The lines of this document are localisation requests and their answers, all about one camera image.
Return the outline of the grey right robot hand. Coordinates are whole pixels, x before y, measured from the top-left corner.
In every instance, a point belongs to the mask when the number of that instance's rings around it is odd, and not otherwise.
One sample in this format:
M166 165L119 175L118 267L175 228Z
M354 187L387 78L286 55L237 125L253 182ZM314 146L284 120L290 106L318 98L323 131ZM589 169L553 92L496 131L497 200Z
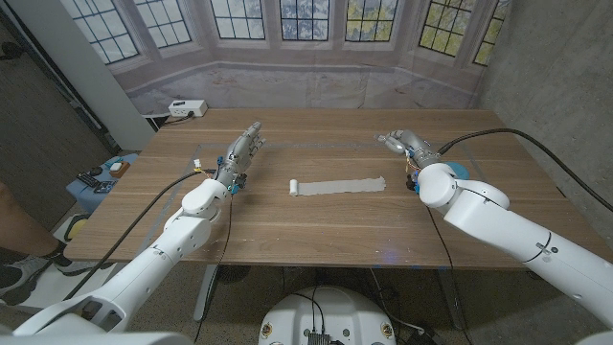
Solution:
M375 139L391 152L409 158L420 169L440 162L440 156L412 130L398 129L377 134Z

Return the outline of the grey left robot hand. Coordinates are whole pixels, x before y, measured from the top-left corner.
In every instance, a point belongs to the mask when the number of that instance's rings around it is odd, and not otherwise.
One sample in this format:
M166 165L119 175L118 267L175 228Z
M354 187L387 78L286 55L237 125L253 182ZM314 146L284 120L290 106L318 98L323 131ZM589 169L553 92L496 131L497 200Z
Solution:
M266 142L261 138L261 127L262 123L255 122L228 147L214 180L229 188L240 174L248 170L253 157Z

